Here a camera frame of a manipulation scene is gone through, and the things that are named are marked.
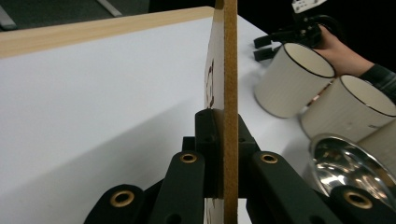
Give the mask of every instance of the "white surface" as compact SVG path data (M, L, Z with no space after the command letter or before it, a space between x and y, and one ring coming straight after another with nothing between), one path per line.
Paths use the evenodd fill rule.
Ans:
M0 60L0 223L80 224L106 190L162 179L204 108L210 28L208 18ZM239 113L261 150L301 172L297 118L272 117L253 96L269 63L253 58L262 35L238 19Z

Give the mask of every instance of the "white cylindrical container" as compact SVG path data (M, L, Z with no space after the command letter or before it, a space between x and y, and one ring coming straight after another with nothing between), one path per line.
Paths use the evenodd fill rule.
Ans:
M396 120L363 138L358 145L364 147L396 175Z
M264 110L280 118L291 118L332 81L334 74L332 66L312 49L286 43L254 93Z
M344 75L303 113L301 124L309 137L334 133L359 142L396 118L395 104L360 78Z

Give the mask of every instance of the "stainless steel bowl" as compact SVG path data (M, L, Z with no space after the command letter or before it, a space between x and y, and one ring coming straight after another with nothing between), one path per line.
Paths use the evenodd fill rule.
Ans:
M354 186L396 209L394 176L363 148L335 134L320 134L309 150L308 173L319 191L329 195L336 186Z

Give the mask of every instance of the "plywood edge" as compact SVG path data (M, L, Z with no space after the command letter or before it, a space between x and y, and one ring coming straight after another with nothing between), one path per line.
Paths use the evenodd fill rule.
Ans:
M213 7L195 7L99 21L0 33L0 58L53 49L213 16Z

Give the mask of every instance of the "wooden board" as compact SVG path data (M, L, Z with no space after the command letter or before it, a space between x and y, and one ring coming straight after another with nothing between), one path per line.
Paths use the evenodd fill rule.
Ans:
M205 106L215 111L221 140L222 176L218 199L206 199L205 222L237 223L238 91L237 4L217 0L205 69Z

